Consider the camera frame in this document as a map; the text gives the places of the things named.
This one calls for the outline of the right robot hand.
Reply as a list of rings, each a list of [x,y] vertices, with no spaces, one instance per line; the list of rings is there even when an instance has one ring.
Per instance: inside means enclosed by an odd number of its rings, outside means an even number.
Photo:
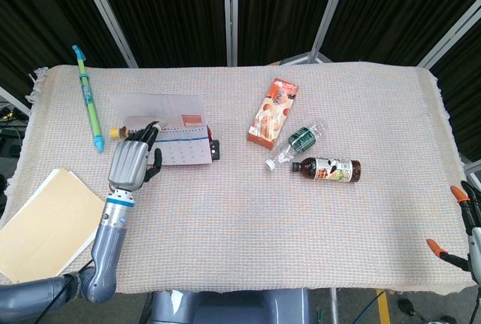
[[[470,272],[473,280],[480,284],[480,191],[465,180],[461,181],[461,186],[461,189],[451,186],[450,190],[461,208],[469,246],[467,258],[449,254],[430,238],[426,243],[437,258]]]

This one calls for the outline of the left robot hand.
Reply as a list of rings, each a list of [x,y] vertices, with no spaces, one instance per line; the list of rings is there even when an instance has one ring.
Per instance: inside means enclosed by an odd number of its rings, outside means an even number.
[[[117,144],[108,175],[109,189],[134,192],[148,183],[162,169],[162,151],[153,151],[154,161],[149,164],[150,152],[162,130],[159,121],[149,123]]]

